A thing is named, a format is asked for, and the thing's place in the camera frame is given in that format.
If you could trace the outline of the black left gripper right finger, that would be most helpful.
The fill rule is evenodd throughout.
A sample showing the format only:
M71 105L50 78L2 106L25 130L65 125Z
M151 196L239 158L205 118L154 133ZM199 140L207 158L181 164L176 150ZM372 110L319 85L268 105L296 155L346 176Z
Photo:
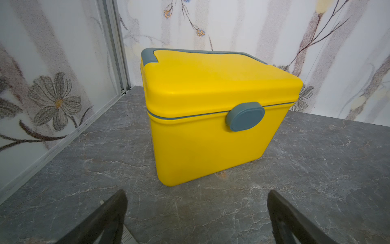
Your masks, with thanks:
M335 244L336 242L301 214L277 191L271 190L267 208L277 244Z

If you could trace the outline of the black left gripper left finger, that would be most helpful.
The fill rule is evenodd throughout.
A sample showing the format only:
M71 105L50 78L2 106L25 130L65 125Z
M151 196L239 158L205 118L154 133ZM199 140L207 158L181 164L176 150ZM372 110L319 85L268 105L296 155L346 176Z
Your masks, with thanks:
M128 199L120 189L73 230L57 241L58 244L120 244Z

